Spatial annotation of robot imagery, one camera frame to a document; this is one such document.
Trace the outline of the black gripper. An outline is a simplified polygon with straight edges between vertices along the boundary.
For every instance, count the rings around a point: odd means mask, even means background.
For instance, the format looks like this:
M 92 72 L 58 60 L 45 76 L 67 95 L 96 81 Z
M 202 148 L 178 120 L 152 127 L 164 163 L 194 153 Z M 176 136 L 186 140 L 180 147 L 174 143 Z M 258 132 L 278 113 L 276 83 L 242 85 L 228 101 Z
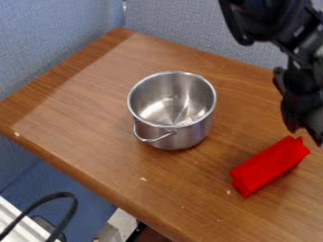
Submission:
M 323 88 L 307 70 L 274 69 L 272 83 L 282 95 L 282 116 L 287 129 L 304 129 L 323 147 Z

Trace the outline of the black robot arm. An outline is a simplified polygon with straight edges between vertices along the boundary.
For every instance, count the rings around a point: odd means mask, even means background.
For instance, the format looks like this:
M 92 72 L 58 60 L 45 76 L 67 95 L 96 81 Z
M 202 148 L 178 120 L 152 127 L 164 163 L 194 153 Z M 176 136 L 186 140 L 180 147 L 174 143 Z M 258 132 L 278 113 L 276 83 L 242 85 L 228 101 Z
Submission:
M 219 0 L 219 5 L 240 45 L 272 43 L 288 56 L 272 80 L 284 124 L 323 146 L 323 11 L 311 0 Z

